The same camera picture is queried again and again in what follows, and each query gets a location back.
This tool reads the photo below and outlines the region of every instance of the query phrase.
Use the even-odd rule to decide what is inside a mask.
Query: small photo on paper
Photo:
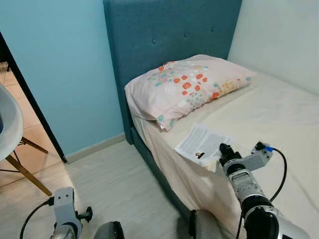
[[[204,152],[202,153],[197,152],[195,155],[198,159],[200,159],[204,154],[205,154]]]

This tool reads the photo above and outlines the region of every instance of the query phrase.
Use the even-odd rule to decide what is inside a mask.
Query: bed
[[[196,109],[168,133],[130,114],[124,86],[136,76],[196,54],[227,59],[240,5],[240,0],[104,1],[126,140],[135,145],[185,219],[192,209],[206,209],[219,220],[227,238],[235,234],[240,214],[229,183],[221,172],[192,164],[173,149],[194,122],[234,136],[243,155],[258,140],[270,143],[289,159],[287,182],[275,206],[312,238],[319,238],[317,97],[260,74],[250,86]],[[275,155],[254,175],[271,196],[282,176],[280,158]]]

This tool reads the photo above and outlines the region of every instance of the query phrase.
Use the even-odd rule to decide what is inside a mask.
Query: baseboard
[[[83,148],[75,153],[65,155],[64,158],[68,163],[73,163],[76,160],[79,160],[80,158],[84,158],[88,156],[89,154],[95,153],[103,148],[106,148],[112,144],[118,143],[125,140],[125,134],[120,134],[118,136],[115,136],[113,138],[106,139],[102,142],[99,142],[97,144],[94,144],[92,146],[89,146],[87,148]]]

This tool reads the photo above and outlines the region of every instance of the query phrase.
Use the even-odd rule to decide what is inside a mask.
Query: mattress
[[[192,111],[169,132],[156,122],[133,117],[134,125],[171,188],[190,209],[210,211],[223,230],[235,235],[240,206],[221,167],[201,167],[174,148],[196,122],[234,139],[242,156],[262,141],[281,150],[288,161],[286,183],[273,204],[285,217],[319,238],[319,98],[272,77],[259,74],[250,86]],[[270,198],[282,175],[281,157],[253,172]]]

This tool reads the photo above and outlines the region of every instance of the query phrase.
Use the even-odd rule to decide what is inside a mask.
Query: teal headboard
[[[241,0],[104,0],[126,139],[133,122],[124,86],[134,77],[196,54],[227,59]]]

